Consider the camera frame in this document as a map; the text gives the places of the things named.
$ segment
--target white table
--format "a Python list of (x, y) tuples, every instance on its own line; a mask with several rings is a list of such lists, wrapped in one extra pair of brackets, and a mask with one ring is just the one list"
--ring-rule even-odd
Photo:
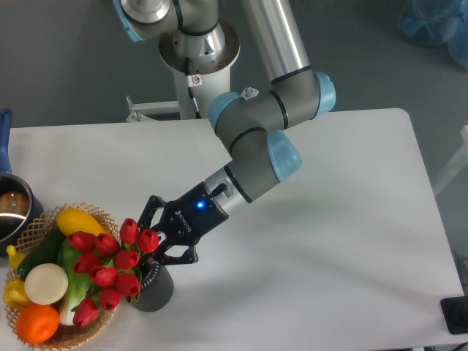
[[(408, 115), (330, 113), (287, 134), (303, 168), (207, 234), (197, 264), (169, 267), (175, 293), (163, 310), (123, 304), (79, 350), (468, 341), (448, 333), (439, 306), (462, 289)], [(207, 121), (14, 129), (10, 158), (45, 208), (91, 203), (118, 223), (138, 218), (149, 195), (177, 198), (229, 160)], [(26, 350), (0, 313), (1, 349)]]

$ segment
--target green cucumber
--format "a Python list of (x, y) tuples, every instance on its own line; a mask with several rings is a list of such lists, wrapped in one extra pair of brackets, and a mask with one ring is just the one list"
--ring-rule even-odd
[(20, 263), (16, 272), (24, 280), (32, 268), (43, 263), (56, 263), (62, 242), (66, 236), (61, 233), (58, 227), (54, 227), (44, 237), (36, 248), (26, 256)]

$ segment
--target tulip bouquet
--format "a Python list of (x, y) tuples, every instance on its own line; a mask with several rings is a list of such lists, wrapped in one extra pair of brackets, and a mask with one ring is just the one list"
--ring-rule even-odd
[(98, 318), (100, 309), (114, 310), (121, 296), (130, 303), (138, 299), (146, 259), (158, 247), (159, 237), (150, 229), (140, 231), (137, 222), (127, 218), (120, 239), (121, 243), (108, 234), (85, 232), (68, 237), (70, 246), (81, 253), (73, 272), (88, 274), (92, 282), (86, 297), (74, 308), (74, 324), (84, 327)]

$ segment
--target orange fruit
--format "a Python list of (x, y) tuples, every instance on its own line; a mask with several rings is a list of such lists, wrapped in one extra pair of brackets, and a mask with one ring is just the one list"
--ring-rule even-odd
[(39, 344), (51, 338), (59, 323), (59, 313), (52, 306), (32, 304), (16, 319), (16, 334), (24, 342)]

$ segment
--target blue joint cap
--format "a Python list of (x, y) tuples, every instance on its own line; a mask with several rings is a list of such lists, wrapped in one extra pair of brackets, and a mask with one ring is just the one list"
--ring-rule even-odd
[(316, 116), (323, 115), (335, 106), (336, 103), (336, 91), (335, 86), (324, 72), (315, 72), (315, 76), (319, 80), (320, 84), (320, 102)]
[(266, 143), (271, 165), (279, 181), (285, 181), (301, 168), (301, 155), (282, 130), (268, 134)]
[(238, 93), (228, 91), (227, 93), (222, 93), (214, 98), (213, 102), (208, 108), (208, 119), (210, 120), (213, 130), (216, 131), (216, 123), (218, 123), (218, 118), (220, 117), (222, 111), (234, 100), (243, 99)]
[(130, 40), (133, 42), (142, 42), (144, 39), (140, 37), (137, 32), (133, 29), (132, 25), (129, 23), (127, 17), (125, 17), (124, 11), (122, 10), (122, 6), (120, 5), (120, 0), (113, 0), (114, 7), (116, 8), (118, 18), (122, 22), (122, 25), (125, 28), (125, 32), (128, 34)]

